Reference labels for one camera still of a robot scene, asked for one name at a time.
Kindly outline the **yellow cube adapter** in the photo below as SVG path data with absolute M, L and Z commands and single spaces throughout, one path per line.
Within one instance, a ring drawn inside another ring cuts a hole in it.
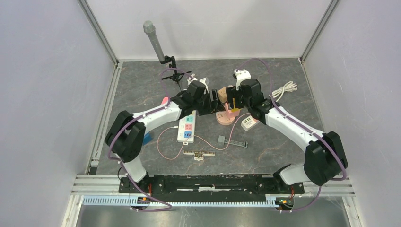
M 232 98 L 232 109 L 236 109 L 236 103 L 235 103 L 235 98 Z

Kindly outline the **dark blue cube adapter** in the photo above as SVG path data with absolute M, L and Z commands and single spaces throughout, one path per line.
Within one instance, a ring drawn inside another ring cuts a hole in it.
M 153 140 L 153 136 L 150 133 L 146 133 L 143 138 L 142 145 L 146 145 Z

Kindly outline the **tan cube adapter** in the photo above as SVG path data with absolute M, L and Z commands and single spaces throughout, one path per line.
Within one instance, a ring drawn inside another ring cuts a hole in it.
M 218 98 L 221 103 L 226 103 L 227 102 L 227 87 L 223 87 L 220 90 L 218 90 Z

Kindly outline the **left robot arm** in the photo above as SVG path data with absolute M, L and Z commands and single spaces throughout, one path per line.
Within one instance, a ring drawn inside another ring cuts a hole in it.
M 132 189 L 141 193 L 148 188 L 147 172 L 139 157 L 144 135 L 166 123 L 185 118 L 193 111 L 208 115 L 224 109 L 215 89 L 208 90 L 204 83 L 193 81 L 165 105 L 140 113 L 120 112 L 106 134 L 105 143 L 127 172 Z

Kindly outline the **pink round socket tower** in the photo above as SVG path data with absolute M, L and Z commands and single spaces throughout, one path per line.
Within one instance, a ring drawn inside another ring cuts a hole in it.
M 241 109 L 234 108 L 230 109 L 228 103 L 224 104 L 225 110 L 216 113 L 216 120 L 219 124 L 227 126 L 231 125 L 236 117 L 239 116 Z

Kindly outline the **long white power strip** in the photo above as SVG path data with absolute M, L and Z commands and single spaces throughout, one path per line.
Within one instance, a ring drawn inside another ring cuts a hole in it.
M 183 144 L 194 142 L 197 111 L 179 120 L 177 141 Z

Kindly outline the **small white USB power strip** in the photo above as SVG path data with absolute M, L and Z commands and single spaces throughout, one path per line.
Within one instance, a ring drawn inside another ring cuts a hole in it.
M 259 123 L 258 120 L 254 119 L 251 116 L 248 116 L 247 118 L 245 118 L 244 120 L 241 121 L 241 127 L 245 130 L 245 131 L 249 131 L 250 129 L 252 129 L 255 125 L 257 125 Z

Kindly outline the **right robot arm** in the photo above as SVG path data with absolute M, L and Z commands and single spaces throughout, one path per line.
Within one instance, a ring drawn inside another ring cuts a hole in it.
M 277 192 L 285 193 L 295 183 L 322 186 L 329 180 L 345 180 L 348 163 L 337 133 L 324 133 L 299 121 L 273 99 L 265 98 L 257 79 L 227 87 L 226 94 L 230 107 L 246 108 L 254 119 L 278 130 L 304 150 L 303 162 L 277 171 L 279 177 L 273 180 Z

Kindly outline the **pink plug adapter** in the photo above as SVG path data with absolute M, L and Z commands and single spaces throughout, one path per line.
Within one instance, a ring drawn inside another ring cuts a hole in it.
M 162 100 L 161 105 L 164 106 L 165 108 L 167 108 L 171 103 L 171 100 L 169 97 L 164 97 Z

